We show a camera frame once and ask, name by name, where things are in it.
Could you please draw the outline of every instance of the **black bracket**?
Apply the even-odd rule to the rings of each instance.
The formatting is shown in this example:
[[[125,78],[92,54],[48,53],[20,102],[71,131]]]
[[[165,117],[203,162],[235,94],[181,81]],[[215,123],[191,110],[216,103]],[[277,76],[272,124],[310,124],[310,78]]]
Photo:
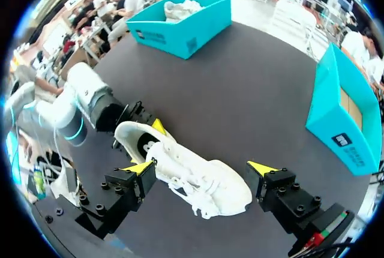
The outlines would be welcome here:
[[[321,246],[333,244],[353,220],[354,213],[337,203],[322,210],[321,197],[302,189],[295,181],[296,175],[286,168],[265,170],[268,167],[258,166],[260,164],[247,163],[245,180],[263,211],[271,211],[283,229],[298,239],[289,256],[311,242]],[[335,252],[329,251],[322,257],[331,257]]]

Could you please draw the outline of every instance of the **shoelace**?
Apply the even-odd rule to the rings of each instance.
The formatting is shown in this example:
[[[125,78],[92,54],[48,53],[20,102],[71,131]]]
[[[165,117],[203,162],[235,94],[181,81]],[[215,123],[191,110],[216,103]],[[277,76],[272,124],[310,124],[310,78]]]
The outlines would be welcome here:
[[[220,183],[215,180],[213,180],[210,184],[207,184],[202,179],[200,179],[200,187],[197,188],[191,185],[184,178],[179,179],[177,177],[173,177],[171,182],[168,184],[168,187],[177,196],[192,204],[192,210],[195,216],[197,216],[197,210],[199,209],[201,211],[202,218],[210,219],[211,217],[220,214],[220,210],[212,198],[212,194],[216,191],[219,184]],[[187,196],[179,193],[176,190],[179,188],[183,188]]]

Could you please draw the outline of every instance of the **black table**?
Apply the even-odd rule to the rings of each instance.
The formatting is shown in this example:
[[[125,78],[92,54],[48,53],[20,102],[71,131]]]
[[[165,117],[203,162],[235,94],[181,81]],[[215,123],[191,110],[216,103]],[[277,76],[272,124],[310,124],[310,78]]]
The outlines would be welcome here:
[[[117,99],[142,100],[180,144],[207,160],[241,175],[247,160],[287,167],[324,208],[338,202],[357,212],[369,177],[352,176],[305,129],[315,66],[292,46],[234,23],[187,61],[127,37],[95,69]],[[106,172],[129,165],[112,141],[89,130],[73,150],[89,194],[100,190]],[[295,242],[256,203],[237,216],[204,220],[160,181],[116,234],[144,258],[286,257]]]

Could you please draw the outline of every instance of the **logo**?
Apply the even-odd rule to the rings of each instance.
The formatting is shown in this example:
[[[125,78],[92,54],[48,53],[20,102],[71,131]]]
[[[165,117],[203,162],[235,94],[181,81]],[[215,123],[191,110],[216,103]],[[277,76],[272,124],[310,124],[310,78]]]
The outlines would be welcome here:
[[[339,135],[336,135],[332,137],[332,140],[339,146],[344,147],[349,144],[352,144],[352,141],[349,139],[346,133],[341,133]]]

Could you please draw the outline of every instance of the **table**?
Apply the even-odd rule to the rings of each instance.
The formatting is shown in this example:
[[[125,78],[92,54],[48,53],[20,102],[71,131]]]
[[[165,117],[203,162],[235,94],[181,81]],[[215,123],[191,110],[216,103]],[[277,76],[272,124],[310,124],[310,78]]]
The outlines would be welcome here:
[[[81,46],[84,48],[84,50],[89,54],[92,58],[94,58],[98,63],[100,62],[100,59],[97,57],[97,55],[91,50],[91,48],[88,46],[88,43],[102,30],[107,31],[108,34],[110,34],[110,29],[108,28],[107,24],[103,22],[98,28],[96,28],[91,35],[86,37],[86,40],[81,44]]]
[[[180,144],[205,159],[241,175],[247,160],[287,167],[324,208],[338,202],[357,212],[369,177],[352,176],[304,126],[315,67],[279,39],[233,23],[187,61],[128,35],[95,70],[118,100],[142,100]],[[88,124],[86,141],[72,151],[90,196],[101,191],[105,173],[130,165],[112,142]],[[116,235],[143,258],[287,257],[296,241],[255,202],[243,214],[204,220],[160,181]]]

